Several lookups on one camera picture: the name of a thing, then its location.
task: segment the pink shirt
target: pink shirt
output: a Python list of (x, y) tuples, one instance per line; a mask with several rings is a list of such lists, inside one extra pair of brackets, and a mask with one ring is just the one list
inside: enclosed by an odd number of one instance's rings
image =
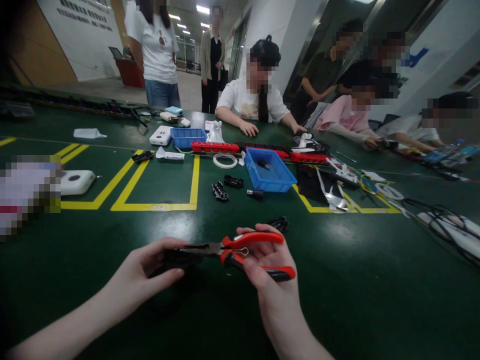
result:
[(337, 123), (347, 130), (358, 133), (370, 129), (369, 115), (370, 111), (352, 110), (352, 96), (343, 95), (321, 113), (313, 128), (326, 130), (330, 123)]

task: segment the white power strip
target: white power strip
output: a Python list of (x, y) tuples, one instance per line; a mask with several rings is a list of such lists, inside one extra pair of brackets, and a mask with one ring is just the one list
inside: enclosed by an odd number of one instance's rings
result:
[[(439, 224), (436, 221), (432, 221), (434, 219), (434, 215), (431, 212), (422, 212), (417, 216), (424, 223), (431, 224), (431, 227), (441, 237), (449, 240), (448, 235), (439, 226)], [(461, 219), (465, 222), (465, 226), (470, 232), (480, 237), (480, 226), (478, 226), (473, 221), (470, 221), (466, 217), (462, 216)], [(457, 216), (454, 216), (454, 215), (442, 216), (440, 219), (437, 219), (437, 221), (441, 223), (441, 225), (445, 228), (448, 234), (450, 234), (450, 236), (456, 241), (456, 243), (461, 248), (465, 249), (470, 254), (480, 259), (480, 239), (456, 227), (456, 226), (459, 226), (459, 227), (463, 226), (462, 222), (459, 220)]]
[(172, 129), (171, 126), (160, 126), (152, 136), (150, 136), (150, 144), (152, 145), (159, 145), (159, 146), (167, 146), (172, 138), (170, 134), (170, 130)]

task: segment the ceiling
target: ceiling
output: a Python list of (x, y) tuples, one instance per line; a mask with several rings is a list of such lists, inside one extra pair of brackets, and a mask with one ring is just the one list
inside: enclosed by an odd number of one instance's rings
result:
[[(247, 5), (247, 0), (170, 0), (169, 14), (180, 17), (180, 21), (170, 19), (175, 28), (175, 33), (179, 36), (185, 36), (186, 39), (194, 39), (200, 45), (202, 31), (208, 30), (206, 27), (200, 26), (200, 23), (209, 24), (210, 16), (198, 12), (197, 5), (208, 8), (210, 5), (217, 4), (223, 8), (221, 36), (226, 39)], [(186, 29), (178, 27), (178, 24), (185, 25)], [(183, 33), (183, 30), (190, 32), (190, 35)]]

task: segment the black bag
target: black bag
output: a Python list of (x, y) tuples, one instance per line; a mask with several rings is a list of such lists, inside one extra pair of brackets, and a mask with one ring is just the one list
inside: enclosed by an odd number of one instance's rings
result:
[(218, 90), (223, 91), (225, 86), (229, 83), (229, 72), (225, 70), (225, 66), (222, 65), (220, 69), (220, 81), (218, 82)]

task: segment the blue plastic basket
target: blue plastic basket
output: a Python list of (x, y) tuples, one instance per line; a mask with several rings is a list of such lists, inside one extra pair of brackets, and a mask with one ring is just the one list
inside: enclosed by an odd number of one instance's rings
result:
[[(258, 165), (259, 159), (264, 159), (270, 165), (270, 169)], [(275, 151), (247, 148), (245, 166), (255, 190), (286, 193), (297, 183), (297, 179)]]
[(207, 141), (207, 134), (202, 129), (174, 127), (170, 130), (170, 134), (173, 144), (179, 149), (191, 149), (193, 142)]

